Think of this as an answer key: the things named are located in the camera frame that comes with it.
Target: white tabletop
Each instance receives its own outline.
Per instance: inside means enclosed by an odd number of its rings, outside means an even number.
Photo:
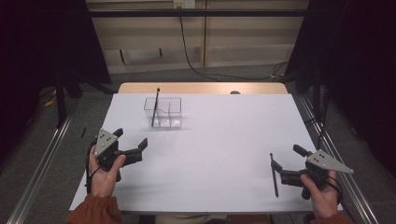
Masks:
[[[103,128],[124,131],[120,150],[145,137],[141,162],[121,169],[114,195],[121,211],[137,213],[274,213],[310,211],[301,188],[277,185],[270,153],[287,170],[304,169],[294,144],[315,151],[289,94],[160,94],[180,97],[182,127],[152,129],[143,110],[154,94],[115,94]],[[85,176],[74,210],[86,195]]]

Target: human hand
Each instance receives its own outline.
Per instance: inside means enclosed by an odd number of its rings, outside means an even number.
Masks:
[[[125,155],[119,155],[111,169],[106,172],[99,168],[100,165],[95,157],[95,150],[96,146],[93,146],[90,153],[90,174],[94,173],[92,177],[92,195],[110,197],[116,187],[117,172],[125,162]]]
[[[336,172],[329,171],[329,176],[335,179]],[[311,192],[311,203],[317,219],[331,217],[338,213],[338,193],[334,188],[325,185],[323,188],[318,189],[314,181],[308,175],[301,175],[301,180]],[[328,178],[328,181],[336,186],[333,179]]]

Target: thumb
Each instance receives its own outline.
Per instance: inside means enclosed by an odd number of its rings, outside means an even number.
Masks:
[[[113,175],[117,175],[117,172],[120,170],[120,168],[123,166],[125,162],[125,155],[119,155],[116,160],[113,163],[113,166],[110,169],[110,173]]]
[[[320,190],[318,189],[317,185],[308,175],[301,175],[301,180],[303,184],[309,189],[311,192],[311,197],[316,197],[320,194]]]

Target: clear plastic box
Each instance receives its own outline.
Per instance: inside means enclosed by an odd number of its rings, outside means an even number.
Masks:
[[[145,113],[148,126],[153,128],[180,128],[181,127],[181,98],[158,98],[157,109],[154,113],[155,97],[146,99]]]

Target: sleeve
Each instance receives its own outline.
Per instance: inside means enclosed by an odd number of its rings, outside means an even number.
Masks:
[[[116,197],[94,197],[88,194],[83,203],[67,218],[68,224],[79,223],[122,223],[122,216]]]
[[[311,224],[354,224],[349,218],[344,216],[342,213],[337,213],[331,217],[323,219],[315,219],[311,221]]]

